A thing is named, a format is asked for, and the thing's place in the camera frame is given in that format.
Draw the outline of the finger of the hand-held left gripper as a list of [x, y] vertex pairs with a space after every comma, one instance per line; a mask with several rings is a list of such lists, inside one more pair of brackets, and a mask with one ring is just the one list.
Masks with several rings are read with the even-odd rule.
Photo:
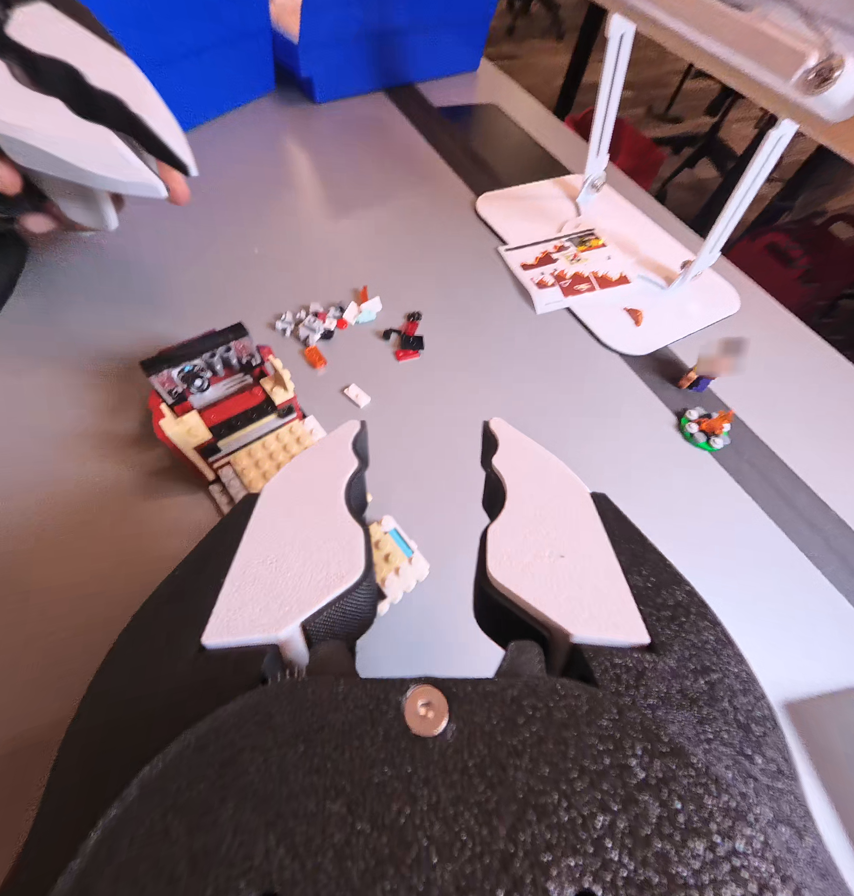
[[166, 198], [157, 174], [117, 135], [20, 84], [0, 59], [0, 147], [18, 165], [110, 193]]
[[158, 175], [153, 158], [198, 174], [171, 109], [79, 2], [0, 2], [0, 59], [14, 78], [117, 135]]

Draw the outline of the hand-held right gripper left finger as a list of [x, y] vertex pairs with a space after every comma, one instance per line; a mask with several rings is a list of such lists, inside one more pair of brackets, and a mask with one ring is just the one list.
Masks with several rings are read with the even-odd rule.
[[331, 641], [354, 650], [376, 619], [368, 527], [366, 422], [329, 433], [259, 493], [200, 642], [276, 646], [306, 666]]

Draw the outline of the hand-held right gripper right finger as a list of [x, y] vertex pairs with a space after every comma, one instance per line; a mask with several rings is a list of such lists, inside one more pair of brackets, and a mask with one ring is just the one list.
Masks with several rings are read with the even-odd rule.
[[505, 420], [488, 420], [500, 510], [488, 524], [489, 582], [553, 643], [644, 648], [652, 637], [588, 487]]

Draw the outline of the red and tan brick truck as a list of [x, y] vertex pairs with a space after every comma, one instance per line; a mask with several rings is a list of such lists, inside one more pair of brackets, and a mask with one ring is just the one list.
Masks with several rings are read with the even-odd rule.
[[[154, 432], [202, 475], [223, 512], [256, 500], [273, 476], [331, 433], [303, 413], [289, 369], [240, 322], [140, 366], [152, 387]], [[392, 517], [365, 522], [382, 615], [426, 579], [430, 565]]]

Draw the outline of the printed sticker sheet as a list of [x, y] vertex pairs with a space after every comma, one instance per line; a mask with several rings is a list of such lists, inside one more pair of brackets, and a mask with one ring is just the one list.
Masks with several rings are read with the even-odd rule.
[[526, 244], [500, 245], [498, 253], [537, 315], [570, 308], [637, 281], [634, 263], [591, 226]]

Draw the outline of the grey desk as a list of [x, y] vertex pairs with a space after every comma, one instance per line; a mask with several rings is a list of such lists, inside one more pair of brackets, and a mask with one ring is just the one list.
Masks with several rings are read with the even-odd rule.
[[[623, 357], [567, 311], [537, 316], [478, 220], [470, 182], [421, 115], [419, 88], [325, 106], [280, 92], [190, 136], [189, 208], [140, 200], [110, 234], [62, 234], [0, 314], [0, 892], [48, 894], [134, 780], [175, 741], [222, 820], [276, 821], [254, 845], [305, 883], [254, 892], [619, 892], [576, 846], [575, 769], [514, 758], [528, 732], [580, 752], [629, 730], [685, 778], [761, 763], [746, 723], [854, 687], [854, 599], [738, 481], [766, 443], [734, 403], [719, 454], [691, 447]], [[381, 297], [376, 321], [318, 344], [323, 371], [273, 329], [285, 312]], [[405, 316], [425, 348], [398, 362]], [[255, 499], [216, 520], [209, 491], [153, 433], [140, 361], [241, 322], [273, 341], [302, 408], [328, 432], [366, 422], [367, 522], [392, 517], [430, 565], [354, 650], [200, 642]], [[358, 409], [349, 384], [370, 397]], [[550, 451], [589, 488], [652, 637], [644, 648], [553, 643], [488, 580], [503, 491], [488, 420]], [[262, 804], [258, 815], [253, 805]]]

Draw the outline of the white desk stand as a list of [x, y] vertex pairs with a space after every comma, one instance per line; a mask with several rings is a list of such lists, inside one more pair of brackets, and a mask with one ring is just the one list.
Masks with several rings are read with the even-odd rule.
[[[622, 290], [567, 309], [605, 346], [629, 356], [667, 347], [741, 307], [736, 288], [713, 271], [723, 249], [801, 124], [854, 117], [854, 2], [609, 2], [607, 47], [583, 173], [493, 190], [478, 216], [502, 240], [521, 245], [591, 226], [637, 269]], [[723, 208], [693, 257], [667, 230], [612, 185], [610, 143], [636, 31], [661, 29], [693, 64], [718, 64], [744, 79], [750, 96], [768, 94], [776, 119], [737, 164]], [[623, 308], [640, 308], [635, 327]]]

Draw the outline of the person's left hand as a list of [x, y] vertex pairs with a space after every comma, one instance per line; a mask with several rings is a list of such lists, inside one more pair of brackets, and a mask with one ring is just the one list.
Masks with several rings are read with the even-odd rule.
[[[186, 176], [165, 162], [153, 158], [158, 176], [167, 191], [168, 201], [179, 207], [187, 206], [191, 201], [191, 191]], [[0, 153], [0, 201], [24, 199], [24, 181], [20, 169], [12, 164], [10, 158]], [[90, 230], [62, 214], [61, 209], [48, 203], [42, 210], [28, 210], [16, 214], [12, 203], [7, 203], [7, 210], [0, 212], [1, 218], [14, 220], [15, 230], [23, 236], [35, 238], [46, 237], [56, 231], [89, 232]]]

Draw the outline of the brick campfire model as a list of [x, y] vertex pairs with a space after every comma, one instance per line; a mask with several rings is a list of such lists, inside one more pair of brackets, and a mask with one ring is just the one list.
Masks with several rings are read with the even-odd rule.
[[717, 453], [731, 443], [735, 411], [708, 412], [702, 407], [686, 409], [679, 418], [679, 432], [693, 446]]

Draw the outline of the pile of small loose bricks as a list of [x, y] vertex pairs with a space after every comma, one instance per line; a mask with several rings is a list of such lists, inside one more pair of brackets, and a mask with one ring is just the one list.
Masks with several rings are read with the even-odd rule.
[[285, 312], [273, 322], [276, 333], [295, 339], [304, 349], [330, 341], [336, 332], [376, 321], [383, 309], [381, 297], [355, 299], [347, 306], [323, 308], [314, 303], [298, 312]]

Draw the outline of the blue toy box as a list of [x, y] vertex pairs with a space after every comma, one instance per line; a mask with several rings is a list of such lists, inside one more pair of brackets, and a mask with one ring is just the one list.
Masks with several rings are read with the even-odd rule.
[[490, 1], [90, 1], [185, 130], [272, 91], [316, 103], [476, 70]]

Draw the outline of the red chair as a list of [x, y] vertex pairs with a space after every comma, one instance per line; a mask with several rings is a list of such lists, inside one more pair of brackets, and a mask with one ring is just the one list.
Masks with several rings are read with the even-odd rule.
[[808, 321], [854, 287], [854, 215], [812, 216], [754, 230], [726, 258]]
[[[591, 147], [594, 108], [566, 116], [566, 126], [577, 133]], [[640, 132], [626, 118], [617, 118], [612, 129], [610, 165], [618, 168], [634, 184], [650, 192], [666, 161], [666, 153], [647, 135]]]

